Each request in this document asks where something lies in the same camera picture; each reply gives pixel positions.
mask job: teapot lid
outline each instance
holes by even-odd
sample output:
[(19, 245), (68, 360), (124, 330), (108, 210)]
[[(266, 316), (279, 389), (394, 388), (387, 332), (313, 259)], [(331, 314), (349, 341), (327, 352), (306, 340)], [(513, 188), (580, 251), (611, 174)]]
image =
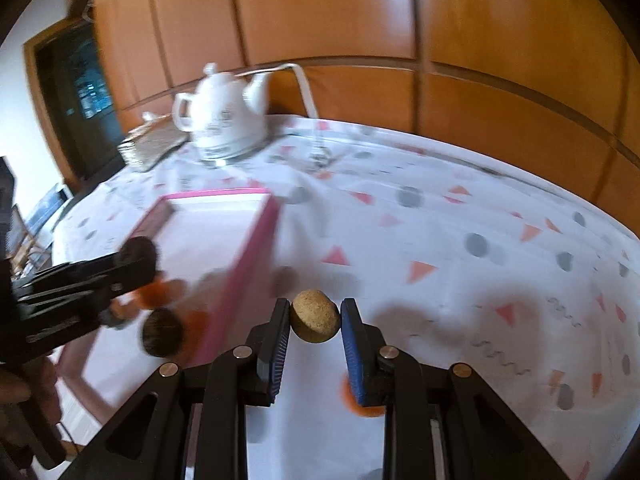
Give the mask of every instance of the teapot lid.
[(196, 94), (209, 94), (236, 78), (231, 72), (218, 72), (216, 63), (207, 63), (202, 71), (206, 77), (196, 86)]

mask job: teapot spout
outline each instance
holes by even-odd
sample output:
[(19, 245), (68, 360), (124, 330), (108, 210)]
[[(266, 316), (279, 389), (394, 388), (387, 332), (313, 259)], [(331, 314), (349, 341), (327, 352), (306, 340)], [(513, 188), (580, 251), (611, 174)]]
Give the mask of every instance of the teapot spout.
[(243, 96), (247, 108), (254, 114), (264, 115), (269, 106), (269, 73), (256, 74), (244, 87)]

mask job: pink box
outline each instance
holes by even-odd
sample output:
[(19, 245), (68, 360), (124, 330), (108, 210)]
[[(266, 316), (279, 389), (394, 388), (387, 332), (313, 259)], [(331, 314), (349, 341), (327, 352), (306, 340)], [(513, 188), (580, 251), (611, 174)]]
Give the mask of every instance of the pink box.
[[(206, 310), (207, 329), (188, 366), (242, 344), (267, 322), (274, 298), (271, 275), (280, 204), (265, 189), (223, 189), (162, 196), (129, 237), (156, 242), (166, 280), (184, 280), (177, 308)], [(123, 330), (100, 328), (64, 346), (58, 373), (101, 424), (162, 362), (140, 344), (141, 313)]]

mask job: teapot handle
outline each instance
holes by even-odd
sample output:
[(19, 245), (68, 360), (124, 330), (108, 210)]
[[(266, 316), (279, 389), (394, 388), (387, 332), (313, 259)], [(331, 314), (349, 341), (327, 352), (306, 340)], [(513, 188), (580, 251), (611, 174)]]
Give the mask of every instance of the teapot handle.
[(193, 102), (193, 94), (189, 94), (186, 92), (180, 92), (175, 95), (174, 99), (174, 108), (172, 108), (172, 116), (174, 117), (174, 124), (178, 127), (179, 130), (184, 132), (192, 132), (193, 131), (193, 121), (189, 117), (182, 117), (180, 115), (180, 108), (182, 108), (183, 101)]

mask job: white wall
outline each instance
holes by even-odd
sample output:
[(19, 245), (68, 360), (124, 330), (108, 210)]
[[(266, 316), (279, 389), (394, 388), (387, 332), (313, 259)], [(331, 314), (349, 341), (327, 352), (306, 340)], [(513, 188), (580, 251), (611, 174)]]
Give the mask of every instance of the white wall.
[(32, 0), (0, 46), (0, 156), (14, 172), (15, 202), (23, 214), (62, 177), (33, 109), (22, 46), (64, 17), (64, 0)]

